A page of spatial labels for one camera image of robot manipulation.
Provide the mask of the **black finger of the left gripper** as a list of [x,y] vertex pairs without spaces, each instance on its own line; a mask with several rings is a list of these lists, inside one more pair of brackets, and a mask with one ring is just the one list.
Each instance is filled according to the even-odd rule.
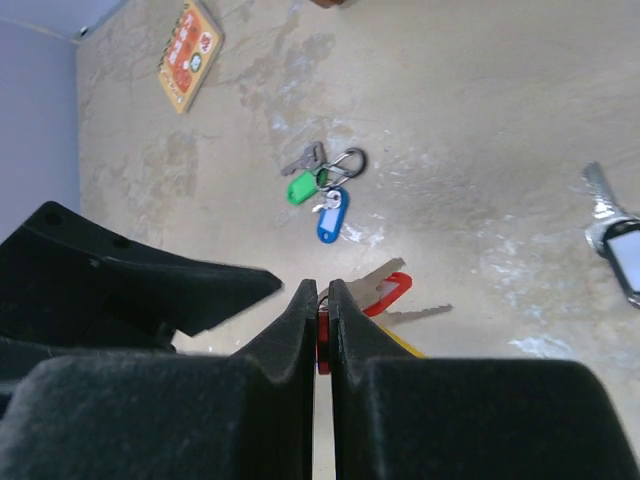
[[272,273],[137,243],[49,201],[1,244],[1,334],[62,349],[168,350],[282,287]]

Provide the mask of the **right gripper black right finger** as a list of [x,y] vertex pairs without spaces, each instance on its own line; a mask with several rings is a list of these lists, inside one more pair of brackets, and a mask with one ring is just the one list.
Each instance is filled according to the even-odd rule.
[[340,479],[635,479],[612,402],[566,360],[421,359],[328,294]]

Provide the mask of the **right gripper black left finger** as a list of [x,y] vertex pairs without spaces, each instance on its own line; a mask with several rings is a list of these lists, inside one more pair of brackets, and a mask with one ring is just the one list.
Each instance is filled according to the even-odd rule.
[[5,479],[307,479],[317,287],[230,356],[40,362],[1,421]]

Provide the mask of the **red S-shaped carabiner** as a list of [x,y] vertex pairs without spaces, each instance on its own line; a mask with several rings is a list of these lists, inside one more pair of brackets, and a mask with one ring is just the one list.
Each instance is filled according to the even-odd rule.
[[318,302],[316,357],[318,373],[320,375],[329,375],[331,373],[330,321],[327,295],[321,297]]

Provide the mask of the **red key tag with key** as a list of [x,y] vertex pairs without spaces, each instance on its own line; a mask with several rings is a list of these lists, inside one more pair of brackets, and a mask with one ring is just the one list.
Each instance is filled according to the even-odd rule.
[[389,308],[413,286],[410,275],[403,273],[402,258],[392,258],[364,277],[346,281],[346,286],[362,312],[382,326],[392,326],[448,313],[450,304],[418,311],[391,312]]

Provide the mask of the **blue key tag with key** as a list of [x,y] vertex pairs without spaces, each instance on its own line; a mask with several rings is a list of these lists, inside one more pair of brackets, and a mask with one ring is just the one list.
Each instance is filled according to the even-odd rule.
[[349,207],[349,194],[342,187],[329,189],[323,193],[323,200],[313,207],[319,215],[316,233],[324,244],[334,243],[340,234]]

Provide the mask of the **green key tag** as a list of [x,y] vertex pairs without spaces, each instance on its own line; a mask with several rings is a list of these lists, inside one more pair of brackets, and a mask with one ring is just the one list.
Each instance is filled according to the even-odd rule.
[[305,147],[297,160],[281,169],[280,174],[285,177],[297,173],[286,191],[286,199],[290,204],[300,205],[315,195],[318,187],[326,185],[328,173],[322,168],[326,162],[323,144],[315,141]]

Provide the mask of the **black S-shaped carabiner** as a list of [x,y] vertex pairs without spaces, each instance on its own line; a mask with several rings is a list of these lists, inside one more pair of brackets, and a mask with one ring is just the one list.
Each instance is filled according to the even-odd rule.
[[367,168],[368,156],[358,147],[350,147],[333,161],[320,166],[316,184],[320,191],[342,186],[349,180],[359,177]]

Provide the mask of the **black key tag with key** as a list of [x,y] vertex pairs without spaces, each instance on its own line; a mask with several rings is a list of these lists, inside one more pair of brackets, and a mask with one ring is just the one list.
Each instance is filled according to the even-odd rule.
[[639,308],[639,216],[618,203],[598,162],[589,162],[582,175],[594,201],[586,240],[609,263],[626,300]]

